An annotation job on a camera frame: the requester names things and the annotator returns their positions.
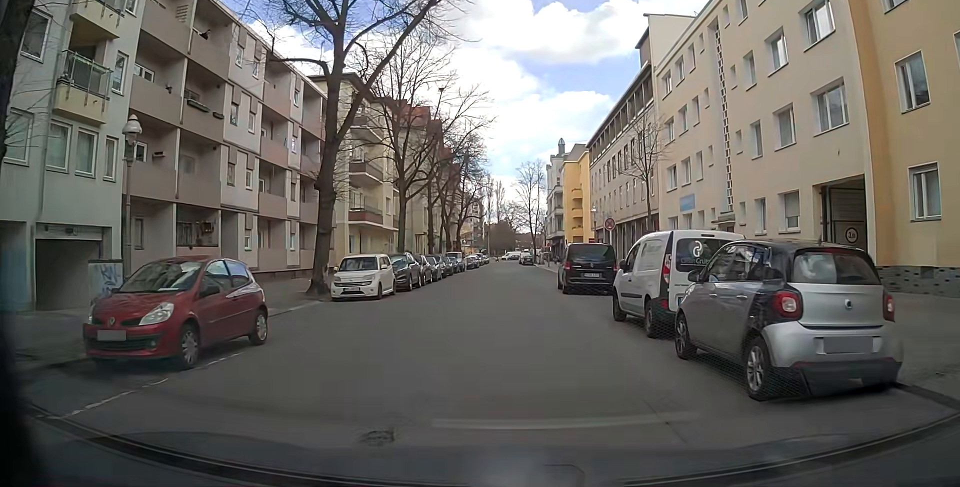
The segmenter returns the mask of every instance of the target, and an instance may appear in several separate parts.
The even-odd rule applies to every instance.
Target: red hatchback
[[[94,301],[83,325],[89,358],[171,358],[184,369],[201,349],[241,336],[254,345],[267,339],[263,289],[243,262],[210,256],[144,265]]]

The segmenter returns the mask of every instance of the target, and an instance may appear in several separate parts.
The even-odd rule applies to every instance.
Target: street lamp
[[[134,159],[137,155],[137,137],[143,133],[143,127],[137,119],[136,114],[130,114],[120,131],[126,140],[126,151],[124,151],[123,161],[126,162],[126,174],[124,174],[124,185],[126,194],[124,195],[124,211],[126,211],[126,238],[123,244],[123,278],[126,282],[133,272],[134,260],[134,213],[131,211],[130,200],[130,173],[134,169]]]

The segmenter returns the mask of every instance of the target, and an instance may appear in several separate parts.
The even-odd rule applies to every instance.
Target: black minivan
[[[557,269],[557,289],[570,294],[576,287],[593,293],[609,294],[617,276],[617,253],[606,243],[571,243]]]

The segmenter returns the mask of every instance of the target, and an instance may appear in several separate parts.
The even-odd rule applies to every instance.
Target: car wheel
[[[253,321],[253,330],[246,336],[249,344],[260,346],[267,342],[267,333],[269,326],[267,324],[267,310],[260,309],[256,311],[256,319]]]
[[[747,395],[755,401],[766,401],[776,396],[777,378],[770,365],[770,349],[763,337],[753,337],[743,353]]]
[[[180,327],[179,351],[174,363],[181,370],[193,369],[200,360],[200,332],[191,321]]]
[[[684,312],[677,313],[677,323],[673,332],[673,346],[677,352],[677,358],[692,359],[697,356],[697,346],[690,342],[690,329],[687,327],[687,317]]]
[[[620,297],[618,297],[617,292],[613,293],[613,320],[617,322],[627,320],[627,313],[620,308]]]

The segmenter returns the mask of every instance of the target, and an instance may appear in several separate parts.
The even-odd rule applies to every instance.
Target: street
[[[609,296],[564,296],[555,272],[499,261],[379,302],[284,313],[265,346],[227,343],[194,370],[81,361],[29,374],[24,391],[56,417],[156,444],[202,432],[301,449],[846,445],[955,412],[901,389],[756,402],[739,380],[614,321]]]

